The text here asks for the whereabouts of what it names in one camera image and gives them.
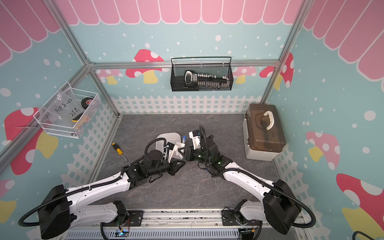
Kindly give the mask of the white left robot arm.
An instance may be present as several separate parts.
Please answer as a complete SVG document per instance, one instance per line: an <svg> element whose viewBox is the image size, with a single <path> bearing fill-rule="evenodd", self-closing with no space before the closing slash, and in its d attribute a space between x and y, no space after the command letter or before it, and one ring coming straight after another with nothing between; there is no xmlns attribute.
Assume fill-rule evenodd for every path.
<svg viewBox="0 0 384 240"><path fill-rule="evenodd" d="M39 206L21 216L18 224L21 227L38 226L44 240L57 237L81 224L100 223L101 227L120 228L131 219L122 201L97 206L93 203L152 183L164 173L175 175L186 162L176 159L168 161L167 156L167 153L152 150L108 178L69 189L63 185L56 186Z"/></svg>

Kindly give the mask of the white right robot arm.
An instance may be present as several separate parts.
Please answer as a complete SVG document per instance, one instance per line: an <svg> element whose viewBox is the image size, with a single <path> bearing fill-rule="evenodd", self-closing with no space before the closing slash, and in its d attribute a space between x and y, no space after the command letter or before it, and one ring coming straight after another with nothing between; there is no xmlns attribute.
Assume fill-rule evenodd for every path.
<svg viewBox="0 0 384 240"><path fill-rule="evenodd" d="M284 235L291 227L308 229L316 224L313 211L294 196L286 182L266 180L243 169L219 152L213 136L203 137L199 132L192 132L190 139L192 145L184 152L186 160L203 164L202 168L213 178L222 178L238 185L262 204L259 206L249 200L242 200L234 209L239 224L256 220L268 223Z"/></svg>

